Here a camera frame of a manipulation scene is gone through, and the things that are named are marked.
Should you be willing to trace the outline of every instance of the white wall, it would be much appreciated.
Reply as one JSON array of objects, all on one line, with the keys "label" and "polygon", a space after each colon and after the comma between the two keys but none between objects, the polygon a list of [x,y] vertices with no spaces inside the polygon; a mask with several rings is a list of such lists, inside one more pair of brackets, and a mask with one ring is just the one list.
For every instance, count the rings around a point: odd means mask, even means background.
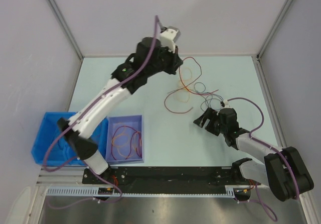
[{"label": "white wall", "polygon": [[295,0],[262,58],[288,145],[314,180],[321,210],[321,0]]},{"label": "white wall", "polygon": [[85,56],[128,55],[153,16],[180,28],[183,54],[259,51],[285,0],[56,0]]},{"label": "white wall", "polygon": [[40,166],[31,148],[45,111],[64,111],[80,66],[46,0],[0,0],[0,223]]}]

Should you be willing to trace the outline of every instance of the metal floor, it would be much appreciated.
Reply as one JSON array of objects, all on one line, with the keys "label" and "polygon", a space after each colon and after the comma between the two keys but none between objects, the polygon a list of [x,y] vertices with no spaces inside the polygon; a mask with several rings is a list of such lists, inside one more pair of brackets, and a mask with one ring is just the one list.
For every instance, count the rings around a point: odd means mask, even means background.
[{"label": "metal floor", "polygon": [[[260,190],[263,200],[272,207],[281,224],[304,224],[299,202],[281,202],[267,189]],[[53,206],[71,204],[83,197],[47,196]],[[44,204],[39,224],[201,224],[274,223],[255,203],[237,204],[232,199],[208,197],[127,197],[107,204],[85,201],[63,210],[52,210]]]}]

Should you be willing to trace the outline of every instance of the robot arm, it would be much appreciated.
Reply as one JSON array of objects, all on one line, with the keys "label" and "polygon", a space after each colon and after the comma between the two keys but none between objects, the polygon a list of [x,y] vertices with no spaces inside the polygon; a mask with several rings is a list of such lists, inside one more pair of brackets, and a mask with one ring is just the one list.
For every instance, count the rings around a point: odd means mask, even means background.
[{"label": "robot arm", "polygon": [[257,138],[250,138],[249,131],[239,127],[237,114],[226,102],[220,111],[208,108],[193,123],[218,136],[223,134],[225,142],[229,147],[250,154],[260,161],[257,163],[250,158],[244,158],[232,164],[238,174],[245,179],[252,179],[270,187],[273,194],[281,201],[296,196],[295,186],[288,168],[282,158],[274,151],[278,150],[287,160],[296,179],[299,193],[312,190],[313,180],[305,167],[305,164],[294,147],[279,148],[266,147],[259,144]]},{"label": "robot arm", "polygon": [[144,38],[138,43],[136,52],[130,54],[125,62],[116,68],[111,79],[86,107],[68,120],[63,118],[58,120],[57,125],[61,131],[72,126],[64,138],[75,151],[78,159],[83,160],[95,173],[103,173],[108,168],[108,163],[90,136],[110,111],[145,85],[149,77],[163,71],[168,74],[176,74],[177,69],[183,64],[175,44],[179,35],[180,32],[177,28],[162,27],[160,40],[156,40],[151,57],[144,69],[132,80],[105,94],[107,89],[123,82],[142,66],[153,41],[151,37]]}]

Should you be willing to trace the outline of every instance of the table surface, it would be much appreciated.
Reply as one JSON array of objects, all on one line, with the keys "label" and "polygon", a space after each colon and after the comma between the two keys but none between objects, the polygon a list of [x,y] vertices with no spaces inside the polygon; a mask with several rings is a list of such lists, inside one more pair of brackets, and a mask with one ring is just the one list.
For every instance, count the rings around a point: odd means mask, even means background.
[{"label": "table surface", "polygon": [[[277,145],[271,120],[265,105],[260,84],[251,57],[195,57],[202,67],[199,81],[207,91],[219,89],[217,94],[224,99],[245,97],[257,103],[265,116],[261,129],[254,135]],[[111,73],[123,63],[125,58],[85,58],[73,94],[69,111],[81,110],[104,87]],[[195,79],[200,74],[197,64],[188,59],[182,66],[184,79]],[[204,99],[190,96],[187,103],[177,99],[188,99],[188,93],[181,91],[168,99],[168,107],[187,114],[173,114],[165,109],[164,99],[168,92],[178,87],[178,74],[159,73],[148,79],[130,98],[116,107],[109,116],[143,116],[144,163],[126,164],[130,166],[230,166],[234,161],[249,157],[246,153],[228,147],[222,135],[216,137],[193,124],[203,111]],[[261,115],[255,106],[235,100],[230,105],[236,110],[240,127],[251,130],[261,122]],[[212,107],[219,102],[212,101]]]}]

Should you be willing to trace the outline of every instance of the purple cable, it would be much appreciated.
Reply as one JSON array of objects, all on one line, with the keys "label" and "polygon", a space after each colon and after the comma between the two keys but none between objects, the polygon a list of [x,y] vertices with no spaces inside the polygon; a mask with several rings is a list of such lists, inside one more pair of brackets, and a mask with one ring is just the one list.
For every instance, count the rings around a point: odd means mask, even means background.
[{"label": "purple cable", "polygon": [[52,144],[49,146],[48,150],[46,151],[46,154],[44,156],[44,162],[43,162],[43,167],[47,172],[54,172],[56,170],[61,169],[63,166],[65,166],[66,164],[68,164],[70,161],[73,160],[73,158],[70,158],[69,160],[67,160],[65,163],[63,163],[62,165],[54,168],[54,169],[48,169],[47,168],[47,160],[48,157],[50,155],[50,152],[52,151],[53,147],[55,146],[55,144],[69,131],[71,130],[77,123],[78,120],[81,120],[101,99],[103,95],[106,95],[108,93],[110,93],[111,91],[115,90],[116,88],[122,86],[123,84],[131,81],[133,78],[135,78],[148,64],[148,61],[152,55],[152,52],[155,48],[155,44],[156,44],[156,35],[157,35],[157,25],[159,23],[159,18],[158,16],[155,16],[155,23],[154,23],[154,35],[153,35],[153,40],[151,42],[151,46],[149,49],[149,52],[143,62],[143,64],[140,66],[140,68],[130,77],[126,78],[124,81],[116,84],[115,86],[109,88],[108,90],[106,90],[104,93],[102,93],[101,96],[99,96],[97,99],[95,99],[89,106],[88,108],[85,109],[85,111],[78,117],[78,119],[75,120],[75,122],[73,122],[67,129],[65,129],[53,142]]},{"label": "purple cable", "polygon": [[257,204],[261,204],[261,206],[263,207],[265,213],[269,216],[269,218],[274,221],[274,222],[277,222],[277,215],[275,214],[275,212],[272,210],[271,207],[269,207],[267,204],[265,204],[262,199],[261,199],[261,195],[259,193],[259,190],[257,188],[257,183],[255,184],[255,191],[256,191],[256,194],[257,194],[257,197],[259,200],[243,200],[243,201],[240,201],[238,200],[236,197],[235,197],[235,200],[237,201],[237,203],[249,203],[249,202],[252,202],[252,203],[257,203]]},{"label": "purple cable", "polygon": [[[116,199],[113,199],[113,200],[109,200],[109,199],[108,199],[108,200],[100,200],[100,199],[98,199],[98,201],[104,202],[104,203],[115,203],[115,202],[117,202],[117,201],[119,201],[119,200],[121,199],[121,197],[122,197],[122,191],[121,191],[121,189],[120,189],[118,186],[110,183],[110,182],[107,181],[107,180],[104,180],[104,179],[101,178],[99,175],[97,175],[92,169],[90,169],[90,171],[96,176],[96,178],[98,178],[99,180],[101,180],[102,182],[104,182],[104,183],[106,183],[106,184],[108,184],[108,185],[111,185],[111,186],[114,187],[116,190],[118,190],[118,192],[119,192],[119,194],[120,194]],[[79,204],[79,203],[81,203],[81,202],[83,202],[83,201],[93,200],[93,198],[94,198],[94,199],[97,199],[97,198],[95,198],[95,197],[88,197],[88,198],[84,198],[84,199],[78,200],[78,201],[76,201],[76,202],[74,202],[74,203],[72,203],[72,204],[69,204],[69,205],[66,205],[66,206],[60,206],[60,207],[52,206],[52,205],[49,203],[49,201],[47,201],[47,205],[48,205],[49,208],[51,208],[51,209],[53,209],[53,210],[63,210],[63,209],[70,208],[70,207],[72,207],[72,206],[74,206],[74,205],[77,205],[77,204]]]},{"label": "purple cable", "polygon": [[281,159],[282,159],[283,162],[285,163],[287,169],[289,170],[290,176],[291,176],[291,178],[292,178],[292,180],[293,180],[294,188],[295,188],[295,199],[296,199],[296,200],[299,200],[299,198],[300,198],[300,197],[299,197],[299,196],[300,196],[299,187],[298,187],[298,185],[297,185],[297,181],[296,181],[296,179],[295,179],[295,176],[294,176],[294,173],[293,173],[293,171],[292,171],[292,169],[291,169],[291,166],[290,166],[290,164],[288,163],[288,161],[286,160],[286,158],[282,155],[281,152],[279,152],[279,151],[278,151],[275,147],[273,147],[272,145],[270,145],[270,144],[268,144],[268,143],[266,143],[266,142],[264,142],[264,141],[261,141],[261,140],[255,138],[255,137],[252,137],[252,133],[253,133],[254,131],[258,130],[259,128],[261,128],[262,125],[263,125],[263,123],[264,123],[263,111],[261,110],[261,108],[260,108],[255,102],[253,102],[253,101],[251,101],[251,100],[249,100],[249,99],[247,99],[247,98],[244,98],[244,97],[234,97],[234,98],[229,99],[228,101],[232,101],[232,100],[236,100],[236,99],[242,99],[242,100],[248,101],[248,102],[252,103],[253,105],[255,105],[255,106],[257,107],[257,109],[260,111],[260,113],[261,113],[261,115],[262,115],[262,122],[261,122],[261,124],[260,124],[258,127],[256,127],[255,129],[253,129],[253,130],[250,131],[249,137],[250,137],[250,139],[253,139],[254,141],[256,141],[256,142],[258,142],[258,143],[260,143],[260,144],[262,144],[262,145],[264,145],[264,146],[266,146],[266,147],[268,147],[268,148],[270,148],[271,150],[273,150],[275,153],[277,153],[277,154],[281,157]]}]

